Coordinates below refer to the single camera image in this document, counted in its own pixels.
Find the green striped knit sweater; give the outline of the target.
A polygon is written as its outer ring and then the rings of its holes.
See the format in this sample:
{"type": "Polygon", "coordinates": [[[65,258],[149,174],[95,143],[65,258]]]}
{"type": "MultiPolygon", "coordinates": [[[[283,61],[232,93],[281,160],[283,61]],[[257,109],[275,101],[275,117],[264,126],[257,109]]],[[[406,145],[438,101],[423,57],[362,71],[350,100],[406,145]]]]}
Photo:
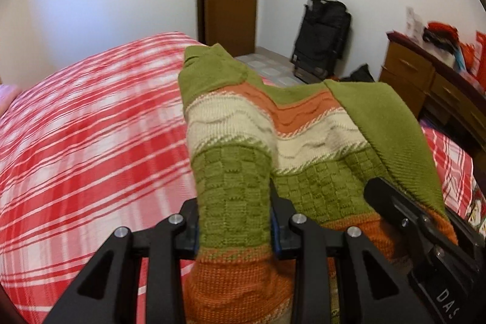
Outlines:
{"type": "Polygon", "coordinates": [[[272,191],[322,227],[356,225],[399,261],[399,236],[363,196],[369,180],[383,178],[456,239],[423,130],[390,86],[269,86],[220,45],[185,49],[178,81],[199,206],[188,322],[289,320],[294,266],[271,249],[272,191]]]}

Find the red clothes on dresser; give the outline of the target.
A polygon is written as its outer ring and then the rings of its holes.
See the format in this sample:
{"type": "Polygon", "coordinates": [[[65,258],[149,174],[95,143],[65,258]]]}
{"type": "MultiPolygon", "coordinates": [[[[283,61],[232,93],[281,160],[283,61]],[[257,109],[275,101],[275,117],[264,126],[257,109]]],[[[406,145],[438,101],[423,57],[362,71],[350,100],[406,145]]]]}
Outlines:
{"type": "Polygon", "coordinates": [[[423,42],[454,53],[459,47],[459,33],[456,27],[438,21],[429,21],[423,29],[423,42]]]}

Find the brown wooden dresser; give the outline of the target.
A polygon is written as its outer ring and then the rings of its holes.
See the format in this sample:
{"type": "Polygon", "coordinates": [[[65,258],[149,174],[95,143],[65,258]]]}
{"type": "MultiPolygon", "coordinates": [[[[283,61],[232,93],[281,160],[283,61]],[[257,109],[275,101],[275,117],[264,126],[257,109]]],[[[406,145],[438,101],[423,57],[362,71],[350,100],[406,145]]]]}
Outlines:
{"type": "Polygon", "coordinates": [[[391,31],[387,38],[379,81],[396,91],[416,119],[427,119],[471,157],[485,156],[485,97],[405,35],[391,31]]]}

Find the black bag on floor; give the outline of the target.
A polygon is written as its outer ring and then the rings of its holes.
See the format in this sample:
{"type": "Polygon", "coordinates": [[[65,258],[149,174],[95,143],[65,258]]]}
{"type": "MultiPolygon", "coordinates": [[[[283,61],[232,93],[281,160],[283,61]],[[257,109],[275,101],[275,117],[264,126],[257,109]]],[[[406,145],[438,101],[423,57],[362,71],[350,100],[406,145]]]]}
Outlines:
{"type": "Polygon", "coordinates": [[[375,82],[367,63],[359,66],[359,68],[354,70],[349,76],[341,77],[339,80],[341,82],[375,82]]]}

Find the red white plaid bedspread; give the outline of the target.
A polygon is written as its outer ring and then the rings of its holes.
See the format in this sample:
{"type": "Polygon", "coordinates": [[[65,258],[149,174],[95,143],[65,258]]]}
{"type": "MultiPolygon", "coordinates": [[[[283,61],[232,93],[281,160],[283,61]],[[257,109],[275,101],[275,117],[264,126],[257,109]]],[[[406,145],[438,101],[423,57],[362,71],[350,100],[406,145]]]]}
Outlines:
{"type": "MultiPolygon", "coordinates": [[[[198,204],[178,81],[195,45],[168,33],[88,57],[23,91],[1,116],[2,322],[47,323],[117,228],[146,230],[185,201],[198,204]]],[[[405,257],[382,255],[408,280],[404,240],[381,219],[405,257]]],[[[329,323],[341,323],[334,260],[328,265],[329,323]]],[[[135,323],[147,323],[147,267],[142,260],[135,323]]]]}

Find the white box on dresser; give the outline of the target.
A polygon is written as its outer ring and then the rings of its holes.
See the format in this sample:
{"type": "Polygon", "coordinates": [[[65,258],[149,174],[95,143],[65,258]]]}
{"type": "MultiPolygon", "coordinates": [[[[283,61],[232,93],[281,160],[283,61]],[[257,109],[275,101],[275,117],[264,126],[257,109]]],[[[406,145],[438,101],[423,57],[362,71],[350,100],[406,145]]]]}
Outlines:
{"type": "Polygon", "coordinates": [[[406,7],[405,35],[414,43],[421,45],[423,42],[423,29],[422,18],[414,12],[413,7],[406,7]]]}

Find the black suitcase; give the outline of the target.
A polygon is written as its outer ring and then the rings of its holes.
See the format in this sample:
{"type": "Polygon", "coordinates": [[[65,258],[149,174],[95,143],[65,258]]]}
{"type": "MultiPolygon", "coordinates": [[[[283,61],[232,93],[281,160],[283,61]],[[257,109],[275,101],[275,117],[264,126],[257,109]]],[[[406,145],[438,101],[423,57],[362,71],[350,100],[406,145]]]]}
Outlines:
{"type": "Polygon", "coordinates": [[[342,2],[308,0],[290,59],[294,76],[307,84],[332,77],[344,56],[351,21],[342,2]]]}

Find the pink pillow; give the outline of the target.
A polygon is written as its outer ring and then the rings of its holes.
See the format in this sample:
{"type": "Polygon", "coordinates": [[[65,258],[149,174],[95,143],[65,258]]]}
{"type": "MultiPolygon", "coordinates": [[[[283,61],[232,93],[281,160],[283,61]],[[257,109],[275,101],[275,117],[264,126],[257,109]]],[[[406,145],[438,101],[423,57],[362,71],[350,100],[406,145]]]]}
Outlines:
{"type": "Polygon", "coordinates": [[[17,85],[0,84],[0,116],[5,114],[13,100],[22,93],[22,89],[17,85]]]}

